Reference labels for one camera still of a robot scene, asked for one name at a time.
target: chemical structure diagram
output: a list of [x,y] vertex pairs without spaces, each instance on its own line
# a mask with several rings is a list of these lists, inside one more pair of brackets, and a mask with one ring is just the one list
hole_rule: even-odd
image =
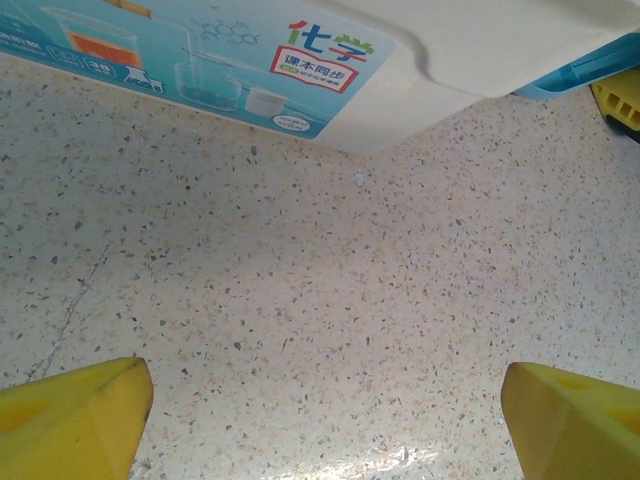
[[226,39],[231,45],[257,45],[260,34],[253,34],[249,31],[249,25],[244,22],[236,22],[227,25],[223,20],[216,19],[216,23],[203,22],[192,18],[191,23],[200,28],[199,36],[202,40],[215,38],[216,40]]

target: speckled floor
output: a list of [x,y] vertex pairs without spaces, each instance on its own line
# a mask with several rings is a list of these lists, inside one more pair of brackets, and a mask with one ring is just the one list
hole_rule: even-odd
[[0,386],[146,358],[133,478],[518,479],[509,362],[640,387],[640,146],[588,91],[358,158],[1,62]]

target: blue plastic container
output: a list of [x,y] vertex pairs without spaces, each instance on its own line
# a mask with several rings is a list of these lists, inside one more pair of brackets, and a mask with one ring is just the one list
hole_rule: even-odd
[[640,33],[630,33],[514,93],[534,100],[557,97],[640,65]]

